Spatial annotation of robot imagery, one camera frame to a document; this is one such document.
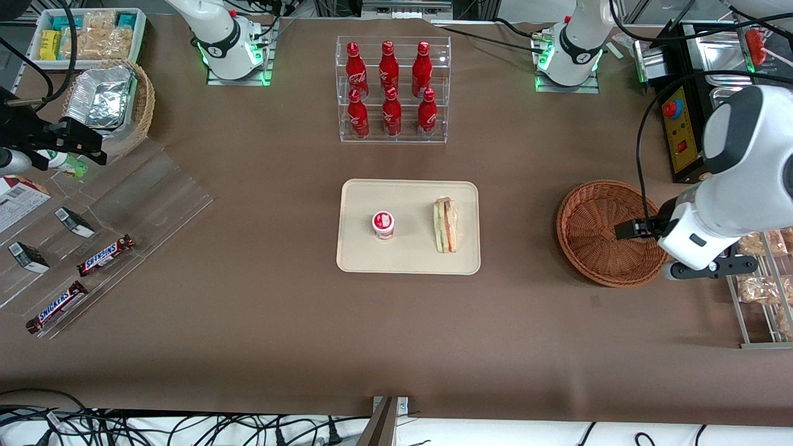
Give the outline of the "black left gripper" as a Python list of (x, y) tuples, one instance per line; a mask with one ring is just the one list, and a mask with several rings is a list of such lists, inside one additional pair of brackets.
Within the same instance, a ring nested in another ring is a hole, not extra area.
[(665, 234), (672, 221), (672, 214), (677, 205), (677, 199), (666, 200), (656, 211), (651, 212), (651, 202), (646, 200), (646, 219), (637, 218), (631, 225), (616, 225), (615, 238), (617, 240), (647, 239), (657, 240)]

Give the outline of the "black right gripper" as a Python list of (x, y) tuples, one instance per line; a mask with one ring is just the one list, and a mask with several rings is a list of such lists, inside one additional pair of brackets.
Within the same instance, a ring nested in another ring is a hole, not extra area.
[(28, 105), (12, 107), (17, 97), (1, 88), (2, 167), (48, 169), (50, 158), (40, 151), (81, 155), (105, 166), (108, 155), (101, 145), (63, 144), (63, 141), (101, 141), (102, 135), (74, 118), (56, 123), (41, 119)]

